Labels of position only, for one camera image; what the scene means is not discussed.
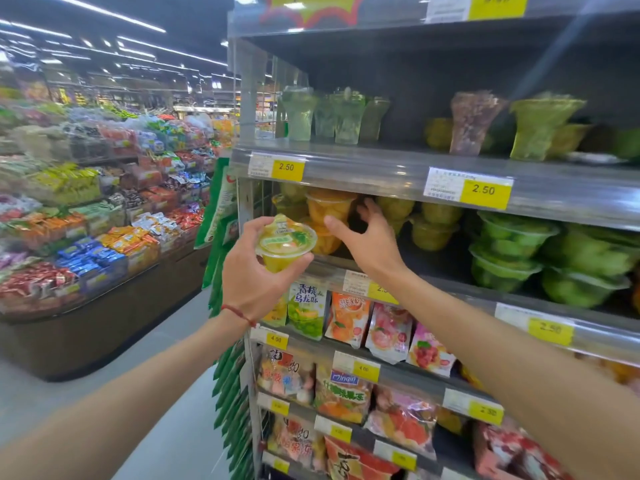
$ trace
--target floor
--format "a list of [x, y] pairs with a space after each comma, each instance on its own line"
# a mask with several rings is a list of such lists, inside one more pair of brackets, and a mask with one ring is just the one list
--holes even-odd
[[[99, 371], [75, 381], [46, 383], [0, 360], [0, 447], [109, 380], [187, 337], [207, 320], [209, 290]], [[138, 445], [114, 480], [226, 480], [228, 460], [214, 431], [212, 367], [178, 400]]]

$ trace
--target person's left hand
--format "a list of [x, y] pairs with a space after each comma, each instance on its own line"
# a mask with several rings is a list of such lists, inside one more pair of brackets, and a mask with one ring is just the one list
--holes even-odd
[[280, 297], [313, 261], [306, 253], [279, 273], [271, 273], [258, 262], [255, 245], [262, 228], [273, 222], [273, 217], [259, 217], [244, 224], [240, 239], [225, 259], [222, 269], [222, 301], [234, 306], [252, 322], [272, 311]]

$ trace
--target red string bracelet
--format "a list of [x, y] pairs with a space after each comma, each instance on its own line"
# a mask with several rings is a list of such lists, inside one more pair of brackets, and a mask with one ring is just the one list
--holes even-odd
[[249, 322], [249, 325], [251, 325], [251, 328], [255, 328], [256, 323], [252, 322], [251, 320], [249, 320], [249, 318], [245, 317], [244, 314], [238, 310], [235, 306], [230, 306], [230, 305], [222, 305], [220, 306], [220, 311], [227, 309], [230, 312], [235, 313], [237, 316], [239, 316], [240, 318], [242, 318], [242, 320], [247, 320], [247, 322]]

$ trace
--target yellow price tag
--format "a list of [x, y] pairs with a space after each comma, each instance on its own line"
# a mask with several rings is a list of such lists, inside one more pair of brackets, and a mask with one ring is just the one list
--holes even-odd
[[528, 0], [471, 0], [469, 20], [522, 18]]
[[289, 343], [289, 336], [284, 333], [278, 333], [277, 331], [267, 332], [267, 345], [276, 347], [280, 350], [287, 350], [287, 344]]
[[511, 187], [509, 185], [490, 184], [478, 180], [465, 179], [460, 202], [505, 210], [510, 196]]
[[273, 460], [273, 468], [287, 475], [289, 473], [289, 462], [276, 458]]
[[391, 461], [393, 461], [398, 467], [404, 468], [405, 470], [415, 471], [415, 462], [416, 455], [404, 452], [404, 451], [393, 451], [391, 453]]
[[345, 443], [351, 443], [351, 428], [345, 428], [339, 424], [331, 425], [331, 436], [336, 440], [340, 440]]
[[395, 305], [398, 305], [398, 300], [396, 300], [396, 298], [394, 298], [393, 295], [391, 295], [391, 293], [389, 293], [387, 290], [382, 288], [382, 286], [380, 286], [377, 283], [374, 283], [373, 281], [370, 282], [369, 284], [369, 290], [367, 291], [367, 296], [369, 298], [377, 299], [380, 301], [386, 301], [388, 303], [393, 303]]
[[552, 344], [568, 347], [573, 340], [574, 328], [571, 325], [542, 320], [540, 318], [529, 319], [529, 333], [535, 338], [551, 342]]
[[353, 375], [369, 382], [378, 382], [380, 366], [377, 363], [353, 361]]
[[289, 415], [289, 403], [285, 401], [281, 401], [279, 399], [271, 400], [271, 411], [277, 414], [282, 414], [283, 416]]
[[502, 424], [504, 410], [471, 400], [469, 401], [469, 416], [486, 423], [500, 426]]
[[302, 182], [302, 175], [305, 172], [304, 162], [293, 162], [288, 160], [274, 160], [271, 177], [276, 180], [290, 180], [292, 182]]

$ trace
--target person's right hand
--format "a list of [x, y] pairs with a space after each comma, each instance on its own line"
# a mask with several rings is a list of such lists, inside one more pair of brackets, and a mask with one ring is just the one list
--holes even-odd
[[406, 266], [398, 251], [394, 230], [382, 211], [370, 198], [366, 198], [364, 203], [358, 206], [360, 217], [368, 224], [364, 234], [350, 230], [332, 216], [324, 218], [324, 225], [345, 243], [364, 273], [380, 286], [387, 287], [389, 279], [402, 273]]

